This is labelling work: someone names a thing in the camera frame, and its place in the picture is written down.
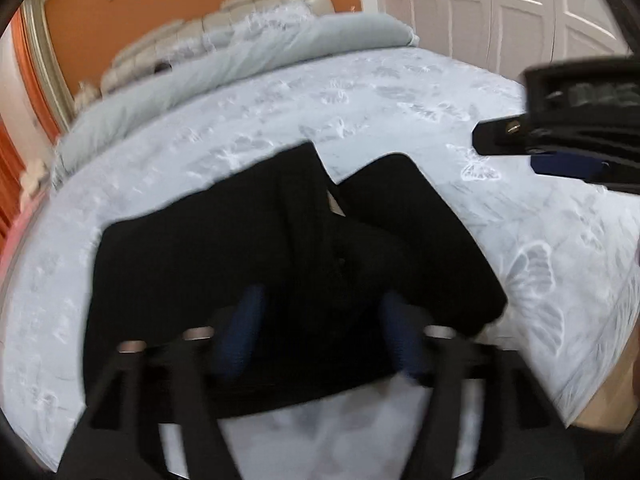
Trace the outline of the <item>small plush toy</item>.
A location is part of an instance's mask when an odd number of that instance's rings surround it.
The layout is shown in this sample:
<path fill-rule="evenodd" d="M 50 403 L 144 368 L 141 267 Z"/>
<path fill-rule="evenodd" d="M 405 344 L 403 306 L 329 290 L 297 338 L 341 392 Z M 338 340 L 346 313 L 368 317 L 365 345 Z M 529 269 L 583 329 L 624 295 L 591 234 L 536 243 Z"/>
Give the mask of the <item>small plush toy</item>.
<path fill-rule="evenodd" d="M 102 93 L 98 87 L 90 81 L 81 81 L 73 100 L 75 114 L 80 114 L 85 108 L 101 98 Z"/>

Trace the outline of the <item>black pants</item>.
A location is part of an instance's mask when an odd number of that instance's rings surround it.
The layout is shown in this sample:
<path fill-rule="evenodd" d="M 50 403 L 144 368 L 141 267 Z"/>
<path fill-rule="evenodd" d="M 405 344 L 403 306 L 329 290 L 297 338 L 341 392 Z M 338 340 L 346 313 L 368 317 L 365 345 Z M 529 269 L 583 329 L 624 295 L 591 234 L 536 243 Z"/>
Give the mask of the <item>black pants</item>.
<path fill-rule="evenodd" d="M 505 307 L 471 233 L 408 156 L 334 182 L 306 142 L 105 228 L 82 379 L 96 388 L 123 341 L 212 326 L 210 406 L 244 416 L 393 376 L 423 325 L 472 338 Z"/>

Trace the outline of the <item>white flower pillow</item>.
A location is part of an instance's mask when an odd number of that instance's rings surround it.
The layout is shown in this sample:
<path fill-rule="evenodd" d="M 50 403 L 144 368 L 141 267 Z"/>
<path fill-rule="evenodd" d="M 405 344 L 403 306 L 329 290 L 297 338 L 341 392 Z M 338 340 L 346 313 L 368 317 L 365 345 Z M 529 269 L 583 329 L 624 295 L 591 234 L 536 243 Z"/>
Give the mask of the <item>white flower pillow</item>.
<path fill-rule="evenodd" d="M 21 173 L 20 185 L 22 194 L 28 197 L 35 196 L 41 188 L 43 182 L 49 177 L 49 168 L 40 158 L 33 159 L 27 163 Z"/>

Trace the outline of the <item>orange curtain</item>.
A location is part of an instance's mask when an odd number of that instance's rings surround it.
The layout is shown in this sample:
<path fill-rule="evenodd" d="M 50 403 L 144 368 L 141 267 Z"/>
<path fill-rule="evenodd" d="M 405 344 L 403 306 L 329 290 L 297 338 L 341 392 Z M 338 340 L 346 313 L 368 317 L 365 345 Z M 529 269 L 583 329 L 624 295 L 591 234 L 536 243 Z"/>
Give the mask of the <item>orange curtain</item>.
<path fill-rule="evenodd" d="M 20 177 L 34 160 L 50 158 L 61 133 L 35 69 L 22 11 L 1 34 L 1 243 L 20 212 Z"/>

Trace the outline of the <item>beige padded headboard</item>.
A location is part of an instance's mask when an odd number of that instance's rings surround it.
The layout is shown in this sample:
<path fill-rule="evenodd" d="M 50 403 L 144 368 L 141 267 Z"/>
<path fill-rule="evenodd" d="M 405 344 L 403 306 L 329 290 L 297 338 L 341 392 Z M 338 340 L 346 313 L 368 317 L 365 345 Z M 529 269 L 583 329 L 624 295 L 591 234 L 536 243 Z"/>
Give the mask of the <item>beige padded headboard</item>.
<path fill-rule="evenodd" d="M 154 74 L 160 63 L 176 64 L 222 50 L 235 29 L 250 15 L 276 10 L 296 18 L 335 12 L 331 0 L 224 0 L 218 11 L 193 20 L 175 20 L 151 30 L 120 50 L 103 73 L 100 92 L 106 96 Z"/>

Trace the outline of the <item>grey folded duvet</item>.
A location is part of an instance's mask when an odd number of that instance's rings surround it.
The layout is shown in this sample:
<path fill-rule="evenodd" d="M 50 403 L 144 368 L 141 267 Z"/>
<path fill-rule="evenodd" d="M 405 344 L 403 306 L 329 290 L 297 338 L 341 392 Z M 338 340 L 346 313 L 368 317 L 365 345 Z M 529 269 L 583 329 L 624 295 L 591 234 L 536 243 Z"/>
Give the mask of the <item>grey folded duvet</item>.
<path fill-rule="evenodd" d="M 267 29 L 254 40 L 185 62 L 130 84 L 90 105 L 55 148 L 56 190 L 77 171 L 136 130 L 197 96 L 279 68 L 350 52 L 412 48 L 413 28 L 385 13 L 337 13 Z"/>

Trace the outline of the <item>butterfly print bedspread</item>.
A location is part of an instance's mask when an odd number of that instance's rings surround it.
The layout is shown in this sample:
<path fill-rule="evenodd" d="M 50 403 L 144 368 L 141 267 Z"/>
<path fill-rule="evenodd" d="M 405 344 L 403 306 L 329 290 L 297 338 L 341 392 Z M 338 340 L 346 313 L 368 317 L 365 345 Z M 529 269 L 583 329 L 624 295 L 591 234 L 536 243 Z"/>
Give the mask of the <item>butterfly print bedspread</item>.
<path fill-rule="evenodd" d="M 408 155 L 506 288 L 483 340 L 521 351 L 567 422 L 623 352 L 639 312 L 637 197 L 483 157 L 482 120 L 520 114 L 514 81 L 421 49 L 354 52 L 229 84 L 58 174 L 17 254 L 4 303 L 2 401 L 40 460 L 58 464 L 84 407 L 80 348 L 93 256 L 110 223 L 205 188 L 275 151 L 317 147 L 342 180 Z"/>

